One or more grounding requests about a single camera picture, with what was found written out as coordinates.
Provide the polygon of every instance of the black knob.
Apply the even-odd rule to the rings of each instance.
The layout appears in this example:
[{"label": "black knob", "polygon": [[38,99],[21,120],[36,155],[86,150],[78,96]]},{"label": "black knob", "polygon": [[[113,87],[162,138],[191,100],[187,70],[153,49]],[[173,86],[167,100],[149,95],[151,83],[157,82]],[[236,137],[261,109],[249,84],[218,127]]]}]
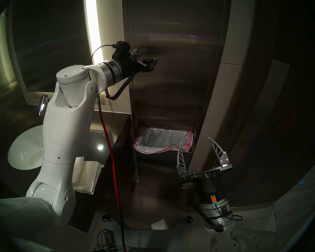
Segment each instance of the black knob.
[{"label": "black knob", "polygon": [[187,216],[187,217],[185,218],[185,222],[187,222],[187,223],[192,223],[192,216]]},{"label": "black knob", "polygon": [[101,218],[101,220],[103,222],[107,222],[107,221],[110,221],[110,217],[108,215],[103,215],[103,217]]}]

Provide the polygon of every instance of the paper towel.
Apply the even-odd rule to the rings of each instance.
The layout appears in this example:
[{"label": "paper towel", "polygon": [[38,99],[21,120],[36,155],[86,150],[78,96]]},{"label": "paper towel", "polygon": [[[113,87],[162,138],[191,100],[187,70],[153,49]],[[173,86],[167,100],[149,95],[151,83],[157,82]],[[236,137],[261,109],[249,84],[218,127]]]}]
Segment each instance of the paper towel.
[{"label": "paper towel", "polygon": [[93,194],[102,167],[104,165],[99,162],[84,161],[84,157],[77,157],[72,174],[73,189]]}]

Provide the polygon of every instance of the red cable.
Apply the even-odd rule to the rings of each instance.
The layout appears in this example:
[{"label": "red cable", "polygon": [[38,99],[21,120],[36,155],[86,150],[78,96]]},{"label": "red cable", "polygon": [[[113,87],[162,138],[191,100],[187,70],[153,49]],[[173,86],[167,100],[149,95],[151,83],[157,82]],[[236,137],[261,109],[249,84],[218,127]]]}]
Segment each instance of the red cable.
[{"label": "red cable", "polygon": [[[98,95],[98,109],[99,109],[99,115],[100,115],[101,124],[103,125],[103,128],[104,128],[104,132],[105,132],[105,136],[106,136],[106,141],[107,141],[108,149],[110,150],[110,156],[111,156],[111,160],[112,160],[112,171],[113,171],[113,181],[114,181],[115,196],[116,196],[116,198],[117,198],[118,212],[119,212],[120,224],[121,224],[120,227],[121,227],[121,229],[122,229],[122,236],[123,236],[123,223],[122,223],[122,216],[121,216],[121,214],[120,214],[120,206],[119,206],[117,180],[116,180],[116,178],[115,178],[115,167],[114,167],[113,151],[112,151],[110,139],[109,139],[109,137],[108,137],[108,133],[107,133],[107,130],[106,130],[106,126],[105,126],[105,123],[104,123],[103,115],[102,115],[102,113],[101,113],[100,97],[99,97],[99,95]],[[124,240],[123,237],[122,237],[122,242],[123,242],[123,249],[124,249],[124,252],[126,252],[126,245],[125,245],[125,240]]]}]

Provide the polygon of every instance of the trash can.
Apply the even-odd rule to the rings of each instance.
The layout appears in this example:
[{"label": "trash can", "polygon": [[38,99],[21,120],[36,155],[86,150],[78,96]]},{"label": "trash can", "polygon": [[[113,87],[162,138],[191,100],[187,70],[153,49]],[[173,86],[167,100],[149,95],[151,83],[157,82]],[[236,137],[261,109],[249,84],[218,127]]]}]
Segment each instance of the trash can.
[{"label": "trash can", "polygon": [[141,127],[135,139],[140,186],[164,191],[179,191],[177,153],[182,147],[186,168],[193,155],[192,132]]}]

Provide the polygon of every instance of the stainless steel door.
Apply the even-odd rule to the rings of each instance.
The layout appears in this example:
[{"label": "stainless steel door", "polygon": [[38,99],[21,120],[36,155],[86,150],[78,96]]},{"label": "stainless steel door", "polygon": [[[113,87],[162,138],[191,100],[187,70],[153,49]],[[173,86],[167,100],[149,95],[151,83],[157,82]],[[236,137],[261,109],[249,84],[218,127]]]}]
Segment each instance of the stainless steel door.
[{"label": "stainless steel door", "polygon": [[140,60],[158,58],[153,72],[133,80],[137,126],[193,131],[204,119],[226,34],[221,35],[225,2],[128,0],[131,50],[138,49]]}]

